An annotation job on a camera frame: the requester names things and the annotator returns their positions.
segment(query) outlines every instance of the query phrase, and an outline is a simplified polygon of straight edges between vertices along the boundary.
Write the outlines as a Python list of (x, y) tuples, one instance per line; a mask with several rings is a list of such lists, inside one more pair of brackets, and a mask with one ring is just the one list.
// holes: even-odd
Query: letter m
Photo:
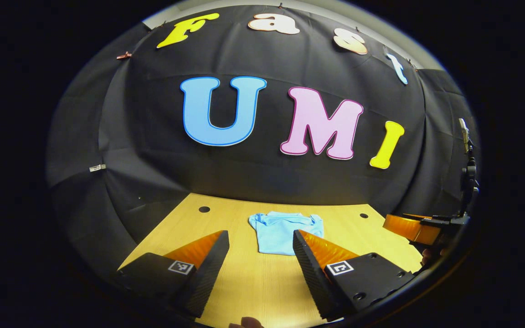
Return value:
[(335, 159), (354, 157), (354, 135), (358, 118), (364, 108), (352, 100), (340, 103), (331, 118), (327, 117), (319, 92), (308, 87), (292, 87), (289, 95), (295, 101), (293, 124), (289, 139), (281, 144), (281, 151), (289, 155), (306, 154), (305, 133), (309, 131), (313, 152), (321, 154), (333, 137), (333, 145), (327, 149), (327, 156)]

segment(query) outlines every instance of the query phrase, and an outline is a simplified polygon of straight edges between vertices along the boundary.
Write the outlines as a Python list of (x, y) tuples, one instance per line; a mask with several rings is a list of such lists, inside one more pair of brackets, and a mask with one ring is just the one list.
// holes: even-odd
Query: cutout letter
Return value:
[(295, 106), (289, 139), (281, 144), (283, 153), (307, 153), (309, 148), (305, 144), (305, 133), (309, 130), (315, 155), (321, 154), (329, 140), (335, 137), (333, 145), (327, 149), (327, 156), (335, 159), (354, 157), (352, 146), (358, 118), (364, 110), (362, 105), (344, 100), (328, 118), (319, 92), (308, 87), (292, 87), (289, 95), (295, 100)]
[(368, 53), (368, 50), (364, 43), (364, 39), (356, 33), (352, 33), (344, 29), (335, 29), (334, 41), (338, 46), (341, 46), (344, 49), (355, 52), (359, 55), (365, 55)]
[(388, 166), (390, 166), (392, 152), (394, 152), (398, 139), (404, 134), (404, 128), (396, 122), (387, 121), (385, 128), (386, 136), (384, 137), (380, 150), (376, 157), (370, 160), (370, 165), (379, 169), (387, 169)]
[(386, 54), (386, 56), (388, 56), (388, 58), (390, 58), (390, 60), (392, 60), (392, 65), (394, 65), (394, 70), (396, 71), (396, 76), (400, 79), (400, 81), (402, 81), (402, 83), (408, 84), (408, 80), (402, 74), (402, 70), (404, 68), (402, 68), (402, 65), (398, 62), (398, 59), (396, 59), (396, 57), (392, 56), (391, 54)]
[(195, 77), (185, 80), (180, 88), (184, 98), (184, 128), (197, 142), (209, 146), (230, 146), (249, 137), (254, 128), (258, 91), (267, 86), (259, 77), (235, 77), (230, 85), (238, 90), (236, 120), (227, 128), (210, 123), (212, 90), (220, 85), (214, 77)]
[(277, 13), (260, 13), (254, 15), (255, 20), (248, 23), (248, 27), (257, 31), (277, 31), (286, 35), (295, 35), (300, 30), (295, 27), (295, 20), (285, 15)]
[(173, 28), (173, 31), (169, 33), (167, 38), (162, 41), (162, 43), (157, 45), (157, 48), (163, 48), (164, 46), (169, 46), (173, 43), (181, 42), (188, 38), (187, 35), (185, 35), (185, 31), (195, 32), (198, 31), (198, 29), (202, 28), (204, 24), (206, 24), (206, 19), (216, 19), (220, 17), (217, 13), (211, 13), (208, 15), (200, 16), (200, 17), (194, 17), (188, 20), (180, 21), (175, 25), (175, 28)]

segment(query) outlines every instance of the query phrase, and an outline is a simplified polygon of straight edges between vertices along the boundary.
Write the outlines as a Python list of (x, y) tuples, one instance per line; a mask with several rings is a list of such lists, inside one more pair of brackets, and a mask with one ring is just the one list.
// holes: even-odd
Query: blue letter u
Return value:
[(249, 137), (254, 128), (258, 91), (267, 86), (259, 77), (235, 77), (230, 85), (238, 90), (236, 120), (227, 128), (210, 122), (212, 90), (220, 85), (215, 77), (195, 77), (180, 85), (184, 96), (184, 128), (199, 143), (209, 146), (230, 146)]

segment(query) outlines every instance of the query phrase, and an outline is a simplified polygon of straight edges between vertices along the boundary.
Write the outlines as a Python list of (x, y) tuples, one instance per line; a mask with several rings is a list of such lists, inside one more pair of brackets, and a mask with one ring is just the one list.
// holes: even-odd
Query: hand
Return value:
[[(440, 255), (443, 256), (446, 251), (447, 249), (443, 248), (440, 252)], [(431, 257), (433, 257), (433, 255), (434, 255), (433, 252), (429, 248), (422, 251), (421, 266), (424, 266), (427, 262), (429, 262), (429, 260), (431, 259)]]
[(228, 328), (264, 328), (260, 321), (245, 316), (240, 320), (240, 324), (231, 323), (228, 325)]

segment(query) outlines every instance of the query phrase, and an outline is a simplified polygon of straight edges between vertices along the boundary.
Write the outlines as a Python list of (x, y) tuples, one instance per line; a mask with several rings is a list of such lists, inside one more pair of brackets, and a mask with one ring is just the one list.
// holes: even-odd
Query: bolt hole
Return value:
[(354, 295), (354, 299), (356, 301), (359, 301), (359, 300), (361, 300), (363, 298), (366, 298), (366, 293), (364, 293), (364, 292), (360, 292), (360, 293), (357, 293), (356, 295)]

